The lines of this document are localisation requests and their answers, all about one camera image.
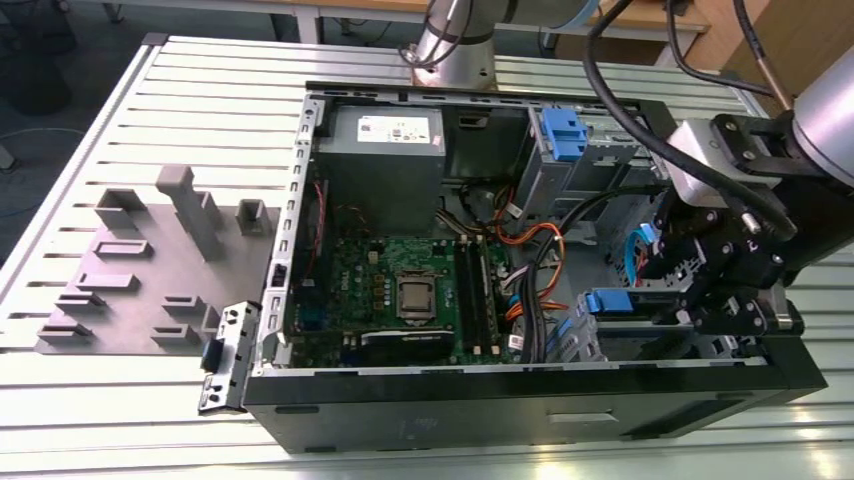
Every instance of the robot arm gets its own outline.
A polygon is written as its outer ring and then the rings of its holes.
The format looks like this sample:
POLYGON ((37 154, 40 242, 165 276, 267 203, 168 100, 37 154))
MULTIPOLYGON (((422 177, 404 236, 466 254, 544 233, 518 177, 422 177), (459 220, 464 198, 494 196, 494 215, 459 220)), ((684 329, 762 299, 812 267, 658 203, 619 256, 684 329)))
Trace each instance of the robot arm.
POLYGON ((583 23, 598 0, 432 0, 424 33, 400 55, 416 85, 495 87, 495 24, 560 28, 583 23))

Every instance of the aluminum table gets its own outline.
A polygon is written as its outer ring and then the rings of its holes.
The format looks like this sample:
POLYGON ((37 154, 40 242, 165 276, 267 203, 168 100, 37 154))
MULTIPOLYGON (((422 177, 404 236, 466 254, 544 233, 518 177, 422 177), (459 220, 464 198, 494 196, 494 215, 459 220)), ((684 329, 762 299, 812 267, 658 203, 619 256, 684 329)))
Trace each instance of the aluminum table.
MULTIPOLYGON (((0 272, 0 476, 199 478, 840 478, 854 472, 854 250, 808 268, 790 296, 830 388, 671 440, 289 456, 248 415, 200 418, 187 357, 41 356, 35 332, 99 226, 105 188, 165 197, 191 165, 219 205, 281 205, 307 80, 405 84, 393 50, 152 36, 133 58, 0 272)), ((590 95, 578 63, 500 57, 502 90, 590 95)), ((678 119, 760 114, 752 99, 676 70, 607 66, 616 94, 678 119)))

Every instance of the wooden table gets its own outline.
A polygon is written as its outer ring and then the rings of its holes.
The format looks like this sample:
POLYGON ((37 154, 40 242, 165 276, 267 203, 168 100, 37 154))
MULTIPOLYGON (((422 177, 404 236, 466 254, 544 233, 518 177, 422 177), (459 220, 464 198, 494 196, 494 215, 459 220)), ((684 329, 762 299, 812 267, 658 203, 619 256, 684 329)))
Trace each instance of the wooden table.
MULTIPOLYGON (((115 4, 151 5, 160 7, 184 7, 209 10, 259 12, 292 15, 296 17, 301 43, 321 43, 323 17, 357 20, 379 20, 387 22, 422 23, 423 12, 430 0, 119 0, 115 4)), ((113 21, 115 8, 105 3, 108 15, 113 21)), ((603 0, 602 8, 607 9, 612 0, 603 0)), ((520 30, 544 34, 546 47, 552 47, 556 34, 586 35, 598 15, 580 28, 539 29, 530 25, 499 24, 503 30, 520 30)), ((604 32, 610 38, 667 41, 666 15, 660 2, 636 1, 604 32)), ((676 17, 678 42, 687 51, 696 36, 708 29, 708 22, 694 5, 683 17, 676 17)), ((662 53, 660 61, 667 62, 667 53, 662 53)))

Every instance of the white table leg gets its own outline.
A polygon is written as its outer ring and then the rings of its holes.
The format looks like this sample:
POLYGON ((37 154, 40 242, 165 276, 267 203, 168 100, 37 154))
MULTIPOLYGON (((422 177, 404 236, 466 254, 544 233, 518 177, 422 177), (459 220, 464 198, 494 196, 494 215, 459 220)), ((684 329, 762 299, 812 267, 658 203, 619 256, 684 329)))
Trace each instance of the white table leg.
POLYGON ((556 33, 546 33, 543 35, 543 48, 552 49, 558 46, 558 34, 556 33))
MULTIPOLYGON (((679 51, 682 52, 682 56, 688 53, 691 49, 691 45, 694 45, 694 40, 696 40, 698 33, 692 31, 676 31, 676 44, 679 45, 679 51)), ((670 48, 670 44, 664 45, 662 49, 662 53, 658 56, 658 60, 655 60, 656 67, 675 67, 676 60, 672 57, 672 50, 670 48)))
POLYGON ((101 3, 101 6, 104 7, 104 13, 107 14, 109 23, 121 23, 121 20, 124 20, 124 15, 121 15, 121 5, 116 5, 115 3, 101 3))
POLYGON ((296 26, 299 27, 300 43, 319 44, 321 36, 320 11, 317 7, 307 7, 301 5, 293 6, 293 16, 296 17, 296 26))

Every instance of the chip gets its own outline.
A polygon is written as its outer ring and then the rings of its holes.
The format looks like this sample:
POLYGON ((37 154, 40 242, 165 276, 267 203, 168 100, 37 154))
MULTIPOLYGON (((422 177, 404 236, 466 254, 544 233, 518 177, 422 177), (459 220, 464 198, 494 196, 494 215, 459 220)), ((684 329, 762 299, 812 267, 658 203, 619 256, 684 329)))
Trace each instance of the chip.
POLYGON ((435 277, 397 277, 397 317, 412 326, 420 326, 436 318, 435 277))

